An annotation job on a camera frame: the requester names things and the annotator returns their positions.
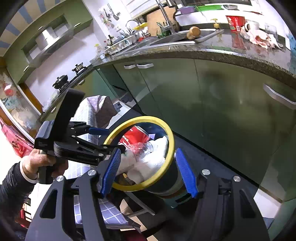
striped ceiling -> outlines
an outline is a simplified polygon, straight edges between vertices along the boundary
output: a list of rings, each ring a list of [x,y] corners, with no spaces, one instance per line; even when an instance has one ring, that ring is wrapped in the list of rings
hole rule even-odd
[[[46,11],[65,0],[29,0],[13,16],[0,37],[0,56],[3,56],[16,38]]]

cutting board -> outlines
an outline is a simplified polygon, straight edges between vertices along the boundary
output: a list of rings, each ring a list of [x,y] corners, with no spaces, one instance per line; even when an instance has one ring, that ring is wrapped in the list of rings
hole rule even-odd
[[[169,8],[168,6],[165,7],[165,12],[167,13],[170,21],[173,23],[173,25],[178,26],[178,22],[173,19],[173,14],[175,11],[175,8]],[[165,18],[160,9],[147,15],[148,32],[151,34],[151,36],[156,36],[156,31],[158,34],[161,33],[160,27],[156,24],[157,22],[160,22],[161,25],[163,25],[163,22],[165,22]]]

person's arm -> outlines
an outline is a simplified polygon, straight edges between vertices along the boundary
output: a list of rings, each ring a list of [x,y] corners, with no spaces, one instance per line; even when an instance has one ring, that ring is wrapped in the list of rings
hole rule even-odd
[[[34,149],[30,155],[22,158],[8,171],[0,185],[0,209],[2,213],[10,217],[16,217],[20,212],[24,201],[32,192],[37,183],[37,171],[39,167],[55,164],[55,157],[40,154],[40,150]],[[68,168],[68,162],[60,165],[52,176],[63,175]]]

black jacket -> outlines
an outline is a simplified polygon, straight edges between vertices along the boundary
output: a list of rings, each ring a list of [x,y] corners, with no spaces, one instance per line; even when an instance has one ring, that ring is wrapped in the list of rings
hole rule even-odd
[[[23,203],[34,188],[20,172],[20,163],[10,168],[0,185],[0,236],[1,240],[24,240],[27,232],[14,220],[20,215]]]

blue stripe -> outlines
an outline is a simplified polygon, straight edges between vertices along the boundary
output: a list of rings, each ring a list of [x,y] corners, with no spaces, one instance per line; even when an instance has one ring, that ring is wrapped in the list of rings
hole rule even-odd
[[[6,26],[6,30],[13,33],[15,36],[18,36],[20,34],[20,31],[16,27],[14,27],[11,23],[9,23]]]
[[[30,24],[31,22],[33,22],[33,19],[32,17],[30,16],[30,14],[28,13],[27,9],[25,6],[22,6],[20,9],[19,9],[19,13],[22,15],[22,17],[26,20],[26,22],[28,24]]]
[[[40,9],[40,12],[41,13],[46,12],[46,7],[45,7],[44,0],[37,0],[37,3],[38,3],[38,6],[39,6],[39,9]]]
[[[7,49],[9,47],[9,45],[10,45],[9,43],[6,43],[6,42],[3,42],[3,41],[0,40],[0,48]]]

